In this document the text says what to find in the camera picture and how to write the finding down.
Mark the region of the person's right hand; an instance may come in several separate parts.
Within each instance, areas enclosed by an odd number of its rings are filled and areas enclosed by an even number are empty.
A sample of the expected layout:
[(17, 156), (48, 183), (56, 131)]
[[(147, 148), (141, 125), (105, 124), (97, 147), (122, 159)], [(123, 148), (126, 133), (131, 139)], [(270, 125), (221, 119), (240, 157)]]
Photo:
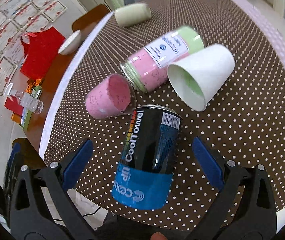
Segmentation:
[(156, 232), (153, 235), (151, 235), (150, 240), (168, 240), (168, 239), (162, 233)]

